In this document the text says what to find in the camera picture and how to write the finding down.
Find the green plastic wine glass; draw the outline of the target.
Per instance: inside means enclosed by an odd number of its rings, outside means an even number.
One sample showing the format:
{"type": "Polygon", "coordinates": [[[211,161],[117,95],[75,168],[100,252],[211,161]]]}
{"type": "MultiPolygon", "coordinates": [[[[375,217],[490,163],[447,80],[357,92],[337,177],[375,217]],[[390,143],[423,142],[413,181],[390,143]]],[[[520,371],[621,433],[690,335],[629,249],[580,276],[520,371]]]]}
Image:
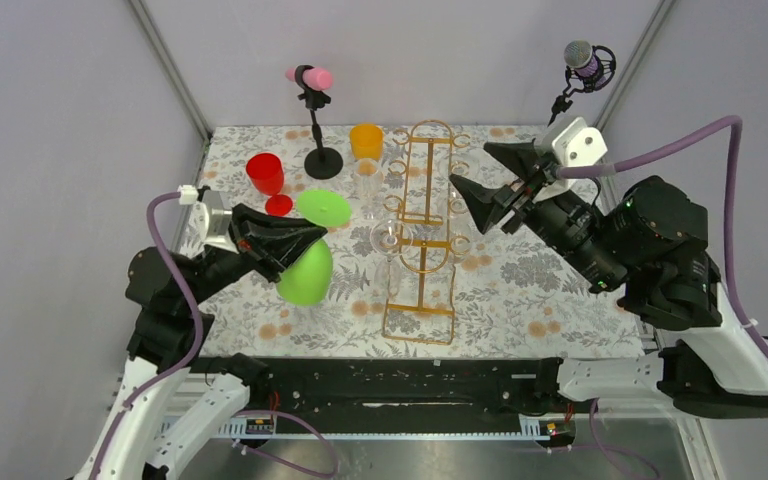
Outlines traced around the green plastic wine glass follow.
{"type": "MultiPolygon", "coordinates": [[[[313,189],[299,195],[295,210],[315,226],[341,227],[352,214],[348,201],[335,192],[313,189]]],[[[276,291],[281,298],[296,306],[313,306],[327,296],[333,275],[333,257],[323,237],[317,239],[305,253],[285,270],[276,291]]]]}

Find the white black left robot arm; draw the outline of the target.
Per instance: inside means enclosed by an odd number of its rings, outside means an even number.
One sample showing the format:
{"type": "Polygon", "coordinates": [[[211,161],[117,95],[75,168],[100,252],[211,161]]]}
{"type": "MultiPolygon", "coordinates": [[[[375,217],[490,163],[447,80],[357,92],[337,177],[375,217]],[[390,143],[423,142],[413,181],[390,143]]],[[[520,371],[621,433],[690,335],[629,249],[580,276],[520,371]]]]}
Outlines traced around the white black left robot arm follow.
{"type": "Polygon", "coordinates": [[[79,479],[174,479],[234,414],[259,410],[275,397],[268,367],[236,354],[219,363],[208,391],[172,429],[155,436],[214,322],[200,303],[250,273],[277,282],[327,233],[307,220],[270,216],[243,204],[196,205],[202,211],[198,255],[172,253],[157,240],[131,261],[126,296],[141,310],[113,411],[79,479]]]}

